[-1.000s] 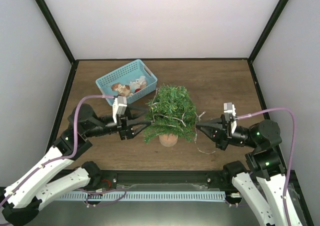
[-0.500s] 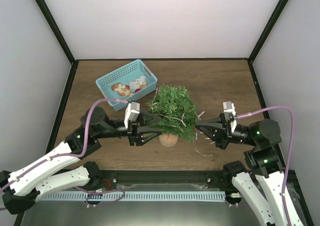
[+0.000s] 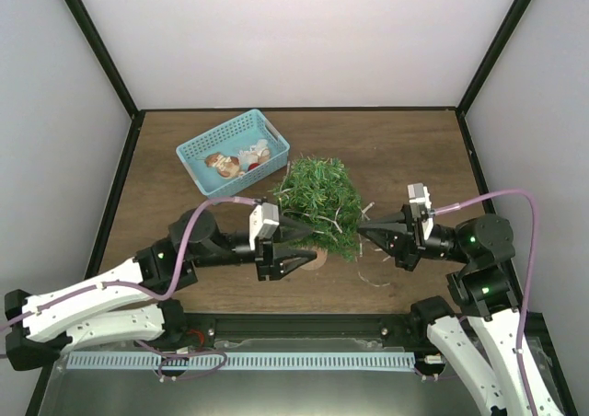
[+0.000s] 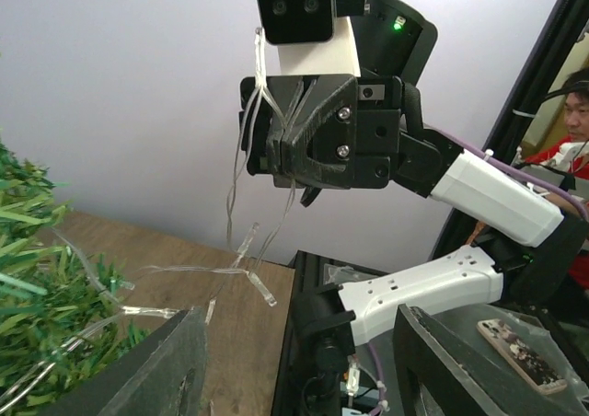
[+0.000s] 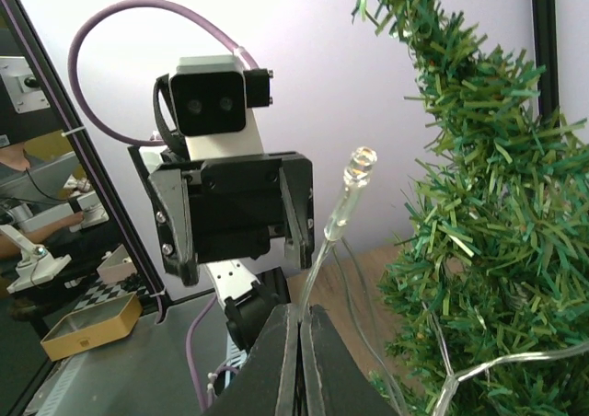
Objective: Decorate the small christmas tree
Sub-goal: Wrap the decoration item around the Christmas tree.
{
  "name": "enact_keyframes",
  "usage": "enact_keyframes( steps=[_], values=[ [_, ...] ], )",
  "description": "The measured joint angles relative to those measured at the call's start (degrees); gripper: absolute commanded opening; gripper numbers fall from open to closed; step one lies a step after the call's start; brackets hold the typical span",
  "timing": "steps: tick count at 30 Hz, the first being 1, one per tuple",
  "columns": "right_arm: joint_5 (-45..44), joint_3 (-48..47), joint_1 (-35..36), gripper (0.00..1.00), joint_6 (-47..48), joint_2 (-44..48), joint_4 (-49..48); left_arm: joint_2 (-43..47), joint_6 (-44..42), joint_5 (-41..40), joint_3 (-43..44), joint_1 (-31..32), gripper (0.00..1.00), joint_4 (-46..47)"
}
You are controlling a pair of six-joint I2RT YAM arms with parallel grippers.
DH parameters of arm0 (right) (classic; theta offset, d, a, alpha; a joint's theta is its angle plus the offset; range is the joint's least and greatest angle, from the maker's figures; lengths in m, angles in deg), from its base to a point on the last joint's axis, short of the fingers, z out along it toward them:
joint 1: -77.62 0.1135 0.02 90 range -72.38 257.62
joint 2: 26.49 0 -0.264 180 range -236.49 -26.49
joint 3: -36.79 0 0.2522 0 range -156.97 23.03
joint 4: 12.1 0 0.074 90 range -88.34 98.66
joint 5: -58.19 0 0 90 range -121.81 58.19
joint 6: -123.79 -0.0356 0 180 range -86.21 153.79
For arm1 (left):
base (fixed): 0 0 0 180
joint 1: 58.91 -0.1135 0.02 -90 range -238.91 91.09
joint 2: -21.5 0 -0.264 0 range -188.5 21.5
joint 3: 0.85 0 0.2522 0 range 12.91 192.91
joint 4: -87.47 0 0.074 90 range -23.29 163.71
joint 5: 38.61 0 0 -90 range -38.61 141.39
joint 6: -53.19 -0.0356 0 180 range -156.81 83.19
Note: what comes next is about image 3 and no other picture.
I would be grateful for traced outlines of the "small green christmas tree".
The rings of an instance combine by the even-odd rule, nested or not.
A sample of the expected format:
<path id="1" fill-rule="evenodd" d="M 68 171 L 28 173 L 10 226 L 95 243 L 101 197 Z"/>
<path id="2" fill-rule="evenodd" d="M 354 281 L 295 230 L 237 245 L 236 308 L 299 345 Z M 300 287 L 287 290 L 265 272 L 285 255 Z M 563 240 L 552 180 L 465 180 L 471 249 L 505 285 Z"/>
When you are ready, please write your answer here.
<path id="1" fill-rule="evenodd" d="M 295 246 L 322 250 L 348 262 L 359 256 L 362 199 L 340 159 L 297 158 L 272 194 L 281 214 L 313 228 L 311 235 L 293 241 Z"/>

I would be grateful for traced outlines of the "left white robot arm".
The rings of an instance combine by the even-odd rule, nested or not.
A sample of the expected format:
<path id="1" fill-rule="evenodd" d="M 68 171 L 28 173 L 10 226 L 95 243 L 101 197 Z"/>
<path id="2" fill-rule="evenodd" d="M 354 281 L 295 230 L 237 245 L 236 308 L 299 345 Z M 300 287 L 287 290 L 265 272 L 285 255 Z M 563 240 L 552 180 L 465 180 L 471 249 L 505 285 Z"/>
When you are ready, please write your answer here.
<path id="1" fill-rule="evenodd" d="M 48 294 L 7 293 L 2 356 L 15 370 L 28 371 L 104 343 L 175 349 L 189 324 L 172 296 L 197 283 L 197 269 L 253 264 L 259 280 L 278 281 L 316 259 L 314 250 L 285 245 L 311 232 L 269 203 L 254 207 L 245 232 L 223 233 L 209 210 L 188 211 L 166 237 L 109 271 Z"/>

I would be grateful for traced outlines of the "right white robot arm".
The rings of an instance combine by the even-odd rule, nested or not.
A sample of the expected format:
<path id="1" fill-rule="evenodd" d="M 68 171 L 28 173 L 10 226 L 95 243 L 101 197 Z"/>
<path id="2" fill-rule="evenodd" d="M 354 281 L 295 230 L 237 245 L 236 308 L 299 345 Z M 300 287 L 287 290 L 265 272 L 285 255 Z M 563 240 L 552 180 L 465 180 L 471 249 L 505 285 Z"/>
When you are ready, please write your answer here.
<path id="1" fill-rule="evenodd" d="M 483 415 L 560 415 L 525 337 L 519 334 L 524 309 L 501 263 L 514 256 L 514 233 L 496 214 L 448 227 L 408 204 L 390 216 L 357 228 L 408 272 L 423 260 L 449 260 L 462 269 L 447 275 L 461 313 L 440 296 L 410 308 L 411 338 L 432 344 L 453 367 Z"/>

